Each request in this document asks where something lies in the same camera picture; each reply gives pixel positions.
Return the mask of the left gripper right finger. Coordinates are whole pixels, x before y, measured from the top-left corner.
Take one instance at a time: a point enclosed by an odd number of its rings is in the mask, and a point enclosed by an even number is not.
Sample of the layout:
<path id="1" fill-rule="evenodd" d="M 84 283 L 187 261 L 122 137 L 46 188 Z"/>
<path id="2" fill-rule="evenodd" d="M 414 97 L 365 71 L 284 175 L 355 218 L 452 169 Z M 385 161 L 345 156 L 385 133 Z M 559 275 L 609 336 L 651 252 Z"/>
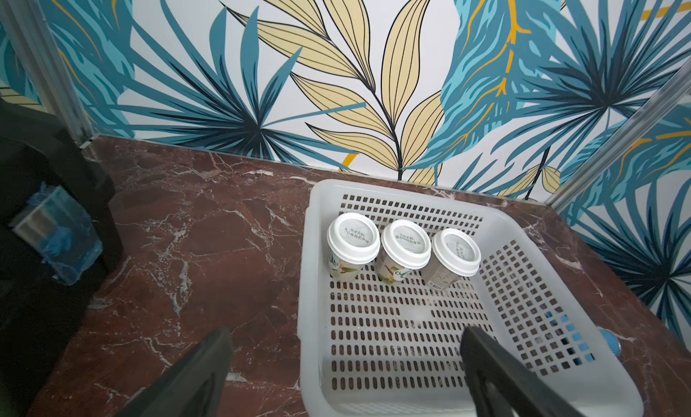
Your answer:
<path id="1" fill-rule="evenodd" d="M 482 328 L 464 329 L 460 351 L 477 415 L 581 415 Z"/>

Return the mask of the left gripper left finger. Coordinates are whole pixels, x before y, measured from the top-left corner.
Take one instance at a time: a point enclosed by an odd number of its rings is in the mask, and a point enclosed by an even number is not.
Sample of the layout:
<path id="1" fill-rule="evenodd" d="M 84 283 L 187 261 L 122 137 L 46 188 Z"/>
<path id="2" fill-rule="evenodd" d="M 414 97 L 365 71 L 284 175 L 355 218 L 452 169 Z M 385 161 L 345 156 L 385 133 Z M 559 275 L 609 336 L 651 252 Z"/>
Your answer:
<path id="1" fill-rule="evenodd" d="M 210 332 L 119 416 L 216 416 L 234 356 L 230 332 Z"/>

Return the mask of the white yogurt cup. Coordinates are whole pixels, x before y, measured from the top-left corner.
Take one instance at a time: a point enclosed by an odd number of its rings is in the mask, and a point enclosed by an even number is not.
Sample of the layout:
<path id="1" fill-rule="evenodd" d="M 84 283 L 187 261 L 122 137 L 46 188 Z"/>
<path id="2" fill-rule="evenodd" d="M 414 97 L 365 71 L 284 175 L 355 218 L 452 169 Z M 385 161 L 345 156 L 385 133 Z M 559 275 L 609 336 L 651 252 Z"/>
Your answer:
<path id="1" fill-rule="evenodd" d="M 417 224 L 399 219 L 381 233 L 381 250 L 375 270 L 380 280 L 396 284 L 428 265 L 432 247 L 428 234 Z"/>
<path id="2" fill-rule="evenodd" d="M 461 278 L 471 278 L 480 270 L 480 247 L 467 233 L 447 228 L 431 240 L 432 256 L 421 276 L 428 287 L 445 290 Z"/>
<path id="3" fill-rule="evenodd" d="M 336 218 L 327 231 L 327 243 L 330 274 L 345 282 L 355 280 L 381 249 L 375 223 L 358 213 L 344 213 Z"/>

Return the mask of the white plastic basket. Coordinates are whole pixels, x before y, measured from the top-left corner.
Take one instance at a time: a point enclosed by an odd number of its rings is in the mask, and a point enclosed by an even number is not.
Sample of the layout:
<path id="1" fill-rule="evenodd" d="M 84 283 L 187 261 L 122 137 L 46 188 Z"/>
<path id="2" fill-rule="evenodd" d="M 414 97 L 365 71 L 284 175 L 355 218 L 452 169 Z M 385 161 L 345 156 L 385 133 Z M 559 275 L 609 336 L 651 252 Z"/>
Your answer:
<path id="1" fill-rule="evenodd" d="M 379 227 L 398 219 L 429 234 L 467 233 L 480 270 L 443 291 L 373 265 L 341 282 L 327 231 L 340 215 Z M 324 180 L 311 190 L 302 244 L 297 334 L 302 402 L 311 416 L 472 416 L 462 331 L 477 326 L 587 416 L 640 416 L 642 397 L 541 249 L 490 207 L 405 190 Z"/>

